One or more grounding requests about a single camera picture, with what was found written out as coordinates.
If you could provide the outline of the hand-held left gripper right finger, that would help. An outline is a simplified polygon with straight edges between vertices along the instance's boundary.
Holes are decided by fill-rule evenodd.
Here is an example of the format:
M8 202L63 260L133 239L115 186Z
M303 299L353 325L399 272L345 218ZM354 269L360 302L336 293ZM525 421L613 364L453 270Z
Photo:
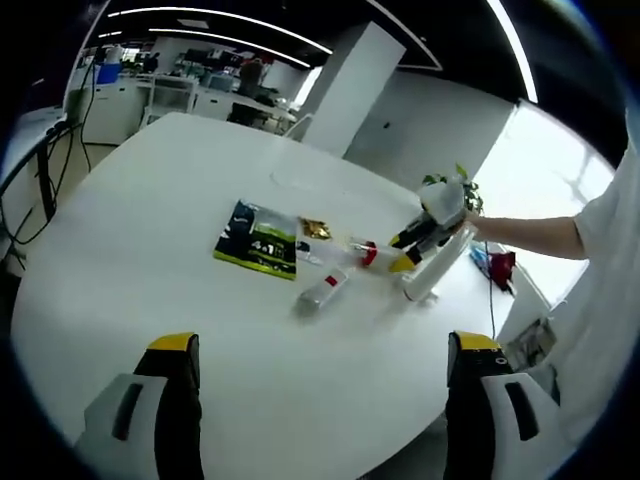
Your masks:
M445 479L544 479L546 391L492 338L448 337Z

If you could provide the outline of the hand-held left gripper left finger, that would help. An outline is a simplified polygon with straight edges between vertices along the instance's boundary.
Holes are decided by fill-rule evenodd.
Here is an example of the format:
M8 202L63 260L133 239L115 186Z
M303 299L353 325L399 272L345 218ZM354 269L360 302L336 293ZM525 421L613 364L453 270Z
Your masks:
M99 479L201 479L199 336L166 335L85 409L82 461Z

